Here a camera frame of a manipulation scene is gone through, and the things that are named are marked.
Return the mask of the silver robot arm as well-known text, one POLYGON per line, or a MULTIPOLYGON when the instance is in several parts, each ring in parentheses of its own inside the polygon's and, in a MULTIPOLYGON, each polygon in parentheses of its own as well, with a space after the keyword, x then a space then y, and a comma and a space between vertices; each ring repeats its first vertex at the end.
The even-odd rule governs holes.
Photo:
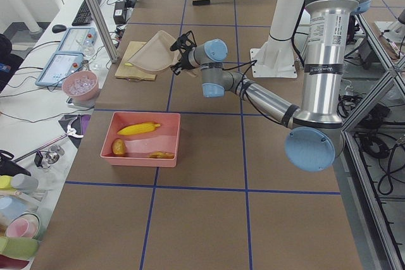
POLYGON ((244 73, 224 69, 227 46, 220 39, 197 45, 192 32, 182 34, 170 46, 170 51, 178 55, 171 70, 179 74, 200 69, 205 97, 233 92, 265 118, 288 128, 284 149, 289 161, 305 171, 321 171, 332 165, 344 146, 337 103, 349 21, 366 11, 370 3, 371 0, 277 1, 268 40, 254 51, 251 62, 259 71, 285 75, 287 64, 297 51, 294 36, 301 15, 307 12, 307 48, 299 58, 304 70, 300 105, 286 101, 244 73))

